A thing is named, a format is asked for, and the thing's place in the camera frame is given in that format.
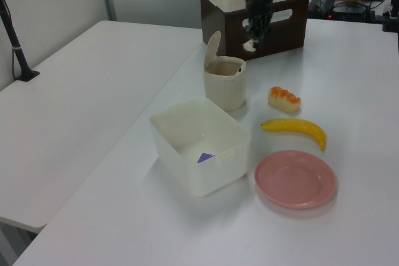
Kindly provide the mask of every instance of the toy bread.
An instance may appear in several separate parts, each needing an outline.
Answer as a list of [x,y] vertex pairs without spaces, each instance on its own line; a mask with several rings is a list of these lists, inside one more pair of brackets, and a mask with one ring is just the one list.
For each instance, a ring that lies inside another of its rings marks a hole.
[[300,108],[300,98],[281,87],[272,87],[267,101],[274,107],[288,113],[296,112]]

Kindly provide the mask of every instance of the floor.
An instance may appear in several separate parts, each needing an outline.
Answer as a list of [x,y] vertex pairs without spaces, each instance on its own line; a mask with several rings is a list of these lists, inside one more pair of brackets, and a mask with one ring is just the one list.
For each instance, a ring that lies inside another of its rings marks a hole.
[[0,266],[11,266],[37,234],[0,222]]

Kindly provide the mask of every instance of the wooden box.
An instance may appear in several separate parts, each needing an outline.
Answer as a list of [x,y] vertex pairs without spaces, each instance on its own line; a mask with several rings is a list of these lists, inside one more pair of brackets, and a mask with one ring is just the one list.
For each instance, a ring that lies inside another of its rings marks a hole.
[[221,32],[218,56],[233,56],[243,60],[256,59],[304,46],[309,0],[286,0],[272,5],[273,12],[292,9],[289,19],[270,23],[264,37],[262,49],[246,51],[243,44],[248,41],[244,35],[243,20],[248,18],[245,9],[223,12],[209,0],[201,0],[203,41],[216,32]]

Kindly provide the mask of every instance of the toy banana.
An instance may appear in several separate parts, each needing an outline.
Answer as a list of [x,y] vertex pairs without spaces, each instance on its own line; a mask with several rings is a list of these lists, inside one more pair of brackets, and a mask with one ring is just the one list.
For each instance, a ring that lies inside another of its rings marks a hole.
[[325,150],[327,137],[323,129],[311,121],[298,118],[280,118],[266,121],[262,124],[262,129],[266,131],[293,131],[305,133],[319,142],[320,150]]

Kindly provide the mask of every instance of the pink plate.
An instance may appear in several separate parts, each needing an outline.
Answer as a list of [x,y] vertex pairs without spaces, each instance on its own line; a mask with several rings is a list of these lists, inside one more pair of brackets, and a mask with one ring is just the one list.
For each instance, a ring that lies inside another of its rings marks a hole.
[[327,163],[309,153],[278,151],[262,159],[255,181],[278,205],[307,209],[327,202],[335,192],[333,171]]

